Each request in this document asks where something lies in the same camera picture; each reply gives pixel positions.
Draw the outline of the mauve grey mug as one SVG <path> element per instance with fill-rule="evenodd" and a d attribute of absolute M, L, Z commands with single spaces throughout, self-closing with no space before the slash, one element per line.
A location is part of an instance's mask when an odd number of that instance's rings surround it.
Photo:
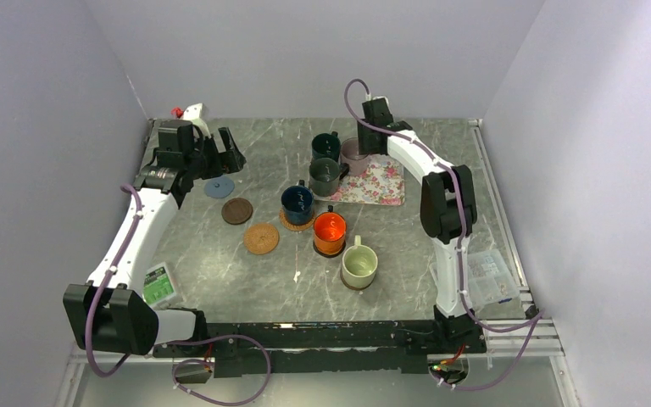
<path fill-rule="evenodd" d="M 347 164 L 349 176 L 361 176 L 370 165 L 370 156 L 359 151 L 359 139 L 351 137 L 342 142 L 340 148 L 340 160 L 342 164 Z"/>

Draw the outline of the blue round coaster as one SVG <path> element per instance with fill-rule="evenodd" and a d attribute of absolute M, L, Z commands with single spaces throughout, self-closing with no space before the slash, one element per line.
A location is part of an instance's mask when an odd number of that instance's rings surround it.
<path fill-rule="evenodd" d="M 204 193 L 210 198 L 226 198 L 235 189 L 234 181 L 228 176 L 219 176 L 210 179 L 204 186 Z"/>

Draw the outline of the dark wooden coaster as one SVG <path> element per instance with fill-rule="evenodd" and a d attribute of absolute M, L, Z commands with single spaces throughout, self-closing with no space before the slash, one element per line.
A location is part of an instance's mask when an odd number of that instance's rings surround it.
<path fill-rule="evenodd" d="M 356 287 L 356 286 L 353 286 L 353 285 L 349 284 L 348 282 L 346 282 L 345 280 L 342 279 L 342 284 L 343 284 L 346 288 L 348 288 L 348 289 L 350 289 L 350 290 L 353 290 L 353 291 L 362 291 L 362 290 L 365 290 L 365 289 L 367 289 L 368 287 L 370 287 L 370 286 L 372 285 L 373 282 L 374 282 L 374 281 L 371 281 L 371 282 L 369 282 L 368 284 L 366 284 L 366 285 L 364 285 L 364 286 L 362 286 L 362 287 L 360 287 L 360 286 Z"/>
<path fill-rule="evenodd" d="M 253 215 L 253 206 L 245 198 L 233 198 L 222 207 L 221 216 L 230 225 L 241 225 Z"/>

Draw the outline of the grey green mug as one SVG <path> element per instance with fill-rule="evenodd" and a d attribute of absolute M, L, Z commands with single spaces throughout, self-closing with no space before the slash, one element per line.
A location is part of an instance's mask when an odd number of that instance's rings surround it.
<path fill-rule="evenodd" d="M 349 164 L 334 159 L 315 159 L 309 166 L 309 188 L 318 197 L 330 197 L 337 192 L 341 180 L 348 175 Z"/>

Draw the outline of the woven rattan coaster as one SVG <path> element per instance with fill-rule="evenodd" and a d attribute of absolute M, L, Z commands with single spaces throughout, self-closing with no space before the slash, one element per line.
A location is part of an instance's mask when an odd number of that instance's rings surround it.
<path fill-rule="evenodd" d="M 273 251 L 280 241 L 280 234 L 270 223 L 258 223 L 250 226 L 244 233 L 243 244 L 246 249 L 257 255 Z"/>
<path fill-rule="evenodd" d="M 285 212 L 284 209 L 280 209 L 280 213 L 279 213 L 280 223 L 289 231 L 297 231 L 297 232 L 305 231 L 305 230 L 309 229 L 314 224 L 315 218 L 316 218 L 316 215 L 312 215 L 310 220 L 308 220 L 306 223 L 304 223 L 302 225 L 295 225 L 295 224 L 290 223 L 288 221 L 288 219 L 286 218 L 286 212 Z"/>

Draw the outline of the navy blue mug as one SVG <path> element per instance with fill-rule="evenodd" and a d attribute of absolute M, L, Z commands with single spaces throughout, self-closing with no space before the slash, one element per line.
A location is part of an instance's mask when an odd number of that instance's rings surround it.
<path fill-rule="evenodd" d="M 281 194 L 281 208 L 286 221 L 295 226 L 307 224 L 314 216 L 314 195 L 305 186 L 305 180 L 299 180 Z"/>

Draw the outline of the orange mug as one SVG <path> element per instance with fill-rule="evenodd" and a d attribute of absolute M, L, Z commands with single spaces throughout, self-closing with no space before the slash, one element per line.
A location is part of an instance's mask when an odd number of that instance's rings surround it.
<path fill-rule="evenodd" d="M 336 252 L 346 241 L 347 223 L 333 205 L 316 216 L 313 224 L 313 243 L 325 253 Z"/>

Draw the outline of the orange black round coaster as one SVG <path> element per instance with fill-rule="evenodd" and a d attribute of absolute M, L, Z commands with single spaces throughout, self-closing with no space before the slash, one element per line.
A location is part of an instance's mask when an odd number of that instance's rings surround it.
<path fill-rule="evenodd" d="M 325 253 L 319 250 L 319 248 L 315 245 L 315 243 L 312 244 L 313 250 L 320 256 L 331 259 L 331 258 L 336 258 L 337 256 L 341 255 L 344 250 L 346 249 L 345 243 L 334 253 Z"/>

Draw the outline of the pale green mug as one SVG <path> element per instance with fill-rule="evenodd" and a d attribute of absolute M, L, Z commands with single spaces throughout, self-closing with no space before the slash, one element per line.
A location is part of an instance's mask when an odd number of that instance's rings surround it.
<path fill-rule="evenodd" d="M 376 252 L 363 244 L 360 235 L 356 235 L 353 245 L 342 254 L 341 279 L 353 286 L 362 287 L 375 280 L 377 268 Z"/>

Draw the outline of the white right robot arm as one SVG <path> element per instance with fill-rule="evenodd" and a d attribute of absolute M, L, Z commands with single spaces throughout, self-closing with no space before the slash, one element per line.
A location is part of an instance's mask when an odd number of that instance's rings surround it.
<path fill-rule="evenodd" d="M 460 317 L 469 308 L 463 294 L 464 261 L 477 220 L 472 173 L 440 158 L 410 125 L 397 122 L 385 97 L 370 98 L 362 108 L 360 151 L 390 156 L 420 183 L 420 223 L 436 255 L 436 308 L 445 317 Z"/>

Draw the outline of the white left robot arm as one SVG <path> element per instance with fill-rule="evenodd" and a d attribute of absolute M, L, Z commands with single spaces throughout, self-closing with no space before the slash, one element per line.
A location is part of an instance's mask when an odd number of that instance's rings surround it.
<path fill-rule="evenodd" d="M 222 142 L 191 120 L 166 120 L 152 157 L 132 183 L 131 201 L 114 241 L 86 282 L 70 284 L 63 304 L 79 348 L 144 355 L 176 342 L 190 356 L 209 345 L 203 312 L 155 310 L 143 297 L 146 275 L 169 223 L 195 181 L 236 173 L 246 164 L 227 127 Z"/>

